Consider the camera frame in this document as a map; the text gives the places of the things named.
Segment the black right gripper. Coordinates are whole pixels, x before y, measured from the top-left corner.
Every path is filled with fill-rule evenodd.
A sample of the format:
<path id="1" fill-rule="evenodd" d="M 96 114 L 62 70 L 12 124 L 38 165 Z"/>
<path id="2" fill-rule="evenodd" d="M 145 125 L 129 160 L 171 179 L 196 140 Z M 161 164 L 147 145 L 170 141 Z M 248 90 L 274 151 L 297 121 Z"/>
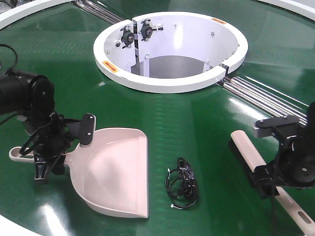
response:
<path id="1" fill-rule="evenodd" d="M 312 188 L 315 186 L 315 142 L 306 135 L 277 137 L 279 149 L 268 165 L 248 174 L 251 186 L 262 199 L 279 196 L 275 186 Z"/>

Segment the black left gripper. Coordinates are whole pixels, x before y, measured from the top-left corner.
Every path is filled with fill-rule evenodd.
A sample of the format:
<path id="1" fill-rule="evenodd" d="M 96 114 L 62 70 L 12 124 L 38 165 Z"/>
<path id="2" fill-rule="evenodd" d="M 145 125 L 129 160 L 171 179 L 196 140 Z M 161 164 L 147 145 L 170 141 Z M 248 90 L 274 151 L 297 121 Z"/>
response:
<path id="1" fill-rule="evenodd" d="M 64 158 L 62 158 L 71 144 L 71 134 L 68 128 L 69 120 L 56 112 L 48 120 L 39 122 L 29 119 L 26 129 L 31 134 L 23 144 L 19 153 L 22 156 L 33 153 L 35 160 L 34 181 L 38 184 L 48 184 L 50 165 L 54 165 L 51 172 L 64 175 Z"/>

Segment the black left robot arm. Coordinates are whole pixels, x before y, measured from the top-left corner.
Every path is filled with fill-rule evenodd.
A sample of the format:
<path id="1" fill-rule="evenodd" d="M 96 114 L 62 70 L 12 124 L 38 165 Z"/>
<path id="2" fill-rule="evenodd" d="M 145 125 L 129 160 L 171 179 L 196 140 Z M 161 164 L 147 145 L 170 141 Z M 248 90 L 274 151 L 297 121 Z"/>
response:
<path id="1" fill-rule="evenodd" d="M 19 153 L 33 154 L 37 183 L 50 173 L 64 174 L 62 161 L 70 144 L 63 117 L 55 111 L 55 86 L 43 75 L 10 70 L 0 76 L 0 113 L 15 112 L 29 135 Z"/>

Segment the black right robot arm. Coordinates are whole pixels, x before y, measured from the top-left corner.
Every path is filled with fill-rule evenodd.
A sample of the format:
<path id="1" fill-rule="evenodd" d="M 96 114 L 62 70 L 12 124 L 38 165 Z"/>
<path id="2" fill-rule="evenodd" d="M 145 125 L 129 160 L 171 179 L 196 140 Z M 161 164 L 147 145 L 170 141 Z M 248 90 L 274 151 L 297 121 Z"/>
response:
<path id="1" fill-rule="evenodd" d="M 279 195 L 276 188 L 311 188 L 315 185 L 315 105 L 307 109 L 307 124 L 300 125 L 298 116 L 258 120 L 253 125 L 257 138 L 272 136 L 279 142 L 274 160 L 255 167 L 249 174 L 261 197 Z"/>

